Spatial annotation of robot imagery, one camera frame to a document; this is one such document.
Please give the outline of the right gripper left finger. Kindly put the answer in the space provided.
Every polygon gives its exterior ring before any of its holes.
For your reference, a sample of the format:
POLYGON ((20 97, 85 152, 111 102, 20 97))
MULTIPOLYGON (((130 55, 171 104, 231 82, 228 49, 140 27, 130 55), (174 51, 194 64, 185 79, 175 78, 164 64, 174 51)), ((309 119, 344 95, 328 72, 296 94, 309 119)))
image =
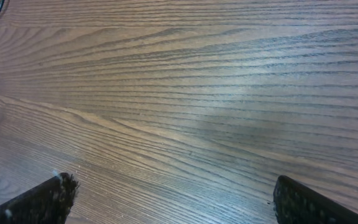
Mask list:
POLYGON ((0 224, 65 224, 79 183, 66 172, 0 205, 0 224))

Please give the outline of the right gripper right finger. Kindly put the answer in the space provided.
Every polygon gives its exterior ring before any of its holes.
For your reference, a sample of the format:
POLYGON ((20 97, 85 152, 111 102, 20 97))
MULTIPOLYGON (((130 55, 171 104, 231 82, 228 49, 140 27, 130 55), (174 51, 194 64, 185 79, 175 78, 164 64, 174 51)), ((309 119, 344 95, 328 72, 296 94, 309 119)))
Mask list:
POLYGON ((273 191, 278 224, 358 224, 358 214, 281 175, 273 191))

